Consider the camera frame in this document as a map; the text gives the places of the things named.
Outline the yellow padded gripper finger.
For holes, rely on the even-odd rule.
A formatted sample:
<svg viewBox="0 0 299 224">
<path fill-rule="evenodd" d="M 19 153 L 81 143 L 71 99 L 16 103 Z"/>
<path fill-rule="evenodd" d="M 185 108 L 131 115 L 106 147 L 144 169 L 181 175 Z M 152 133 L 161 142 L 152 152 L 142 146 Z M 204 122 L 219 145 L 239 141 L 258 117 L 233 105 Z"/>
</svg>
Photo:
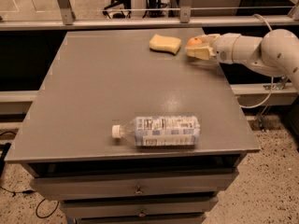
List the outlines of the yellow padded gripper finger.
<svg viewBox="0 0 299 224">
<path fill-rule="evenodd" d="M 213 48 L 210 46 L 203 47 L 186 47 L 186 53 L 188 56 L 197 58 L 200 60 L 208 61 L 215 56 Z"/>
<path fill-rule="evenodd" d="M 212 45 L 217 38 L 219 38 L 221 35 L 220 34 L 209 34 L 209 35 L 199 35 L 199 39 L 203 43 L 208 43 Z"/>
</svg>

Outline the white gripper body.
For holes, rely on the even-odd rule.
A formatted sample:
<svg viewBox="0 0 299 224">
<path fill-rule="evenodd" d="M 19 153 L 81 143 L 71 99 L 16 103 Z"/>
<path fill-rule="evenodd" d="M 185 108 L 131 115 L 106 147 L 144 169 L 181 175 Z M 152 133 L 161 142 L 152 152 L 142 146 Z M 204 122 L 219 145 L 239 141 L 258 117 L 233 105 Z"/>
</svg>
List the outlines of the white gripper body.
<svg viewBox="0 0 299 224">
<path fill-rule="evenodd" d="M 233 63 L 233 48 L 241 34 L 228 33 L 220 35 L 213 44 L 213 51 L 219 63 Z"/>
</svg>

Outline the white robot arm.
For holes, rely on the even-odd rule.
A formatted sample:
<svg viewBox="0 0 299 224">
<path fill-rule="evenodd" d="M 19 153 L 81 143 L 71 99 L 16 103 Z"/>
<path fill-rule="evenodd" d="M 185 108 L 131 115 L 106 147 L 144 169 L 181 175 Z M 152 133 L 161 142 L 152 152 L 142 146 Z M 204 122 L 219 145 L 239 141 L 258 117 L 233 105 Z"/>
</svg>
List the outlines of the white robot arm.
<svg viewBox="0 0 299 224">
<path fill-rule="evenodd" d="M 285 29 L 264 37 L 227 33 L 198 35 L 188 40 L 188 56 L 219 63 L 238 63 L 268 77 L 287 77 L 299 92 L 299 38 Z"/>
</svg>

